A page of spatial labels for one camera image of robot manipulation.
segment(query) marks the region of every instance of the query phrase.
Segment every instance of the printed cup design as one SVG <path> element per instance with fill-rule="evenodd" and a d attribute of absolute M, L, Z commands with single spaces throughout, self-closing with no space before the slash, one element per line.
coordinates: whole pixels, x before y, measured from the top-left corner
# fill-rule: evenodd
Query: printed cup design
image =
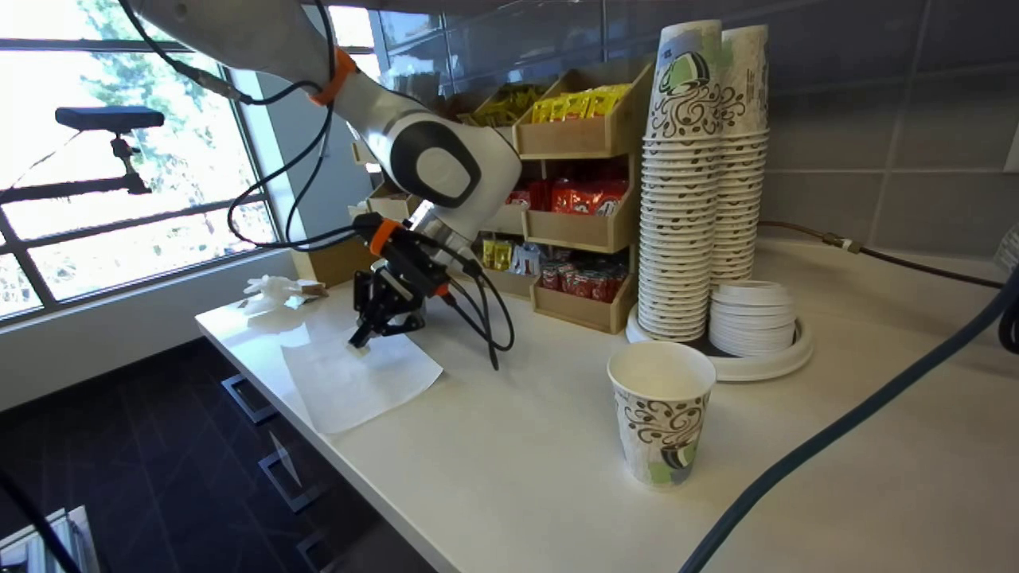
<path fill-rule="evenodd" d="M 707 412 L 707 394 L 696 402 L 647 402 L 618 394 L 621 428 L 632 434 L 632 453 L 641 459 L 654 484 L 679 484 L 690 474 Z"/>
<path fill-rule="evenodd" d="M 724 33 L 720 120 L 724 135 L 769 130 L 769 27 Z"/>
<path fill-rule="evenodd" d="M 656 105 L 647 137 L 710 137 L 715 118 L 710 65 L 704 54 L 679 54 L 656 79 Z"/>

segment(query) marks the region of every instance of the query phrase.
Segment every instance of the gray tile wall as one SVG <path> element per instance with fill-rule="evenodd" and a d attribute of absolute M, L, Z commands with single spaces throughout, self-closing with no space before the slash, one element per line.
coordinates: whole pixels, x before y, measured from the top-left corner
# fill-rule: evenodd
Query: gray tile wall
<path fill-rule="evenodd" d="M 883 247 L 992 255 L 1019 223 L 1016 0 L 432 0 L 375 13 L 381 69 L 445 97 L 644 62 L 682 18 L 772 27 L 765 218 Z"/>

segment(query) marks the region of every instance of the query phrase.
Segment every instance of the wall tile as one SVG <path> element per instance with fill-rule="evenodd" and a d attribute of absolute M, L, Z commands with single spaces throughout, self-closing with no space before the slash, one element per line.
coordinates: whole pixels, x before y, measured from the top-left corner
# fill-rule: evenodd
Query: wall tile
<path fill-rule="evenodd" d="M 925 0 L 824 0 L 765 22 L 772 85 L 833 85 L 906 78 L 914 56 Z"/>
<path fill-rule="evenodd" d="M 896 166 L 1000 168 L 1019 123 L 1019 69 L 914 83 Z"/>
<path fill-rule="evenodd" d="M 765 179 L 761 219 L 865 240 L 878 188 L 883 175 L 772 173 Z"/>
<path fill-rule="evenodd" d="M 883 168 L 902 85 L 772 99 L 772 168 Z"/>
<path fill-rule="evenodd" d="M 1019 175 L 893 175 L 876 244 L 992 257 L 1019 219 Z"/>
<path fill-rule="evenodd" d="M 765 22 L 772 29 L 772 83 L 777 88 L 833 85 L 902 78 L 911 66 L 925 0 L 688 0 L 632 4 L 605 0 L 605 40 L 618 51 L 658 38 L 684 18 L 725 27 Z"/>
<path fill-rule="evenodd" d="M 920 69 L 1019 65 L 1016 0 L 931 0 Z"/>
<path fill-rule="evenodd" d="M 775 11 L 805 8 L 818 0 L 781 0 L 761 8 L 761 0 L 602 0 L 605 4 L 605 40 L 658 40 L 658 33 L 688 18 L 761 18 Z"/>
<path fill-rule="evenodd" d="M 555 62 L 561 54 L 602 56 L 599 0 L 516 0 L 464 27 L 450 27 L 450 56 L 459 78 L 487 78 L 525 62 Z"/>
<path fill-rule="evenodd" d="M 654 62 L 658 38 L 637 38 L 637 40 L 609 40 L 605 62 Z"/>

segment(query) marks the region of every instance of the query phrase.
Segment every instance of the cardboard box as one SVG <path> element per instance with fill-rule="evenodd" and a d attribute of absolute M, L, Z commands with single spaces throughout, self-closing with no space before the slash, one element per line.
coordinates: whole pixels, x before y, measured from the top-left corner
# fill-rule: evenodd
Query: cardboard box
<path fill-rule="evenodd" d="M 459 94 L 450 99 L 450 118 L 463 120 L 463 123 L 480 123 L 480 126 L 494 126 L 507 144 L 513 144 L 513 126 L 516 120 L 530 112 L 530 107 L 507 107 L 509 114 L 491 114 L 487 107 L 498 105 L 500 99 L 507 99 L 516 88 L 535 88 L 535 94 L 547 94 L 547 83 L 505 83 L 498 88 L 487 94 Z"/>
<path fill-rule="evenodd" d="M 416 209 L 416 205 L 421 205 L 421 198 L 411 198 L 411 194 L 406 194 L 406 192 L 399 192 L 399 188 L 391 188 L 391 186 L 385 182 L 385 186 L 381 186 L 380 192 L 372 192 L 363 205 L 351 206 L 351 218 L 356 218 L 356 213 L 363 213 L 363 209 L 372 209 L 372 213 L 380 213 L 380 218 L 385 218 L 385 219 L 406 223 L 406 219 L 411 219 L 411 213 Z"/>
<path fill-rule="evenodd" d="M 324 288 L 338 288 L 355 280 L 355 273 L 365 272 L 375 257 L 363 241 L 342 241 L 320 252 L 293 252 L 293 266 L 301 280 L 320 280 Z"/>
<path fill-rule="evenodd" d="M 525 209 L 524 235 L 543 244 L 561 244 L 574 252 L 602 252 L 615 255 L 637 240 L 637 209 L 641 209 L 641 156 L 627 160 L 627 192 L 612 218 L 576 218 L 551 209 Z"/>
<path fill-rule="evenodd" d="M 641 149 L 650 105 L 650 65 L 602 65 L 564 73 L 547 94 L 583 94 L 595 85 L 632 83 L 609 118 L 535 120 L 532 112 L 513 126 L 513 146 L 524 160 L 605 160 Z"/>
<path fill-rule="evenodd" d="M 532 303 L 535 303 L 535 313 L 543 315 L 555 315 L 561 322 L 615 335 L 627 328 L 632 309 L 637 303 L 637 280 L 627 276 L 612 303 L 583 300 L 583 296 L 546 289 L 535 282 Z"/>
<path fill-rule="evenodd" d="M 484 276 L 500 289 L 505 300 L 507 296 L 520 296 L 520 300 L 532 296 L 535 276 L 530 276 L 530 273 L 484 272 Z"/>

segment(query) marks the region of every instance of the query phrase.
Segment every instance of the stack of paper cups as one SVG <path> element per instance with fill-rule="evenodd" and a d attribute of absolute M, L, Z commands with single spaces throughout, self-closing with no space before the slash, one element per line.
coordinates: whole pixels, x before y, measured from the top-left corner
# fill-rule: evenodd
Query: stack of paper cups
<path fill-rule="evenodd" d="M 658 34 L 641 162 L 637 326 L 699 340 L 707 322 L 717 219 L 717 18 Z"/>
<path fill-rule="evenodd" d="M 744 280 L 756 266 L 757 209 L 769 160 L 769 27 L 724 33 L 717 85 L 720 168 L 710 280 Z"/>

